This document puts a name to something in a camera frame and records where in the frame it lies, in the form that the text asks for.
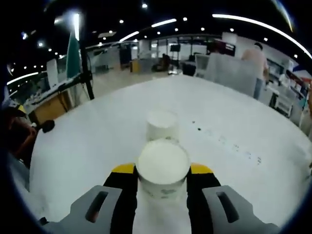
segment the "white table surface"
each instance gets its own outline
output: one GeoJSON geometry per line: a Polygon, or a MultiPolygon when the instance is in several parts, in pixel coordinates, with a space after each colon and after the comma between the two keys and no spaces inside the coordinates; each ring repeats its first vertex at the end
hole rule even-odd
{"type": "Polygon", "coordinates": [[[262,221],[281,226],[293,214],[305,193],[309,139],[246,95],[179,75],[96,98],[56,119],[51,132],[39,132],[30,192],[49,203],[50,221],[64,218],[115,166],[135,162],[146,143],[147,113],[154,108],[178,114],[180,144],[191,161],[210,167],[222,185],[253,204],[262,221]]]}

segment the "ceiling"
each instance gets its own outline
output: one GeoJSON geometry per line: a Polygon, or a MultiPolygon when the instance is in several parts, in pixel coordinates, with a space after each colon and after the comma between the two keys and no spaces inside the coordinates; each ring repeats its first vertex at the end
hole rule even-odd
{"type": "Polygon", "coordinates": [[[281,0],[293,19],[294,30],[290,30],[286,20],[276,9],[271,0],[31,0],[12,2],[6,11],[5,47],[3,55],[14,67],[13,77],[39,71],[48,60],[66,54],[71,26],[69,16],[79,12],[83,16],[82,38],[85,46],[102,42],[118,41],[124,36],[139,31],[132,39],[149,39],[176,34],[203,33],[221,35],[230,28],[235,29],[239,36],[266,42],[283,53],[293,57],[298,55],[297,62],[312,74],[312,60],[296,45],[279,34],[263,27],[232,19],[214,19],[212,14],[229,14],[247,17],[271,25],[300,42],[312,51],[312,33],[309,29],[308,1],[281,0]],[[142,3],[148,4],[142,9],[142,3]],[[55,18],[63,16],[63,21],[54,24],[55,18]],[[151,28],[153,23],[175,18],[177,22],[151,28]],[[116,32],[107,37],[106,41],[99,39],[100,33],[109,30],[116,32]],[[21,33],[26,32],[28,38],[23,40],[21,33]]]}

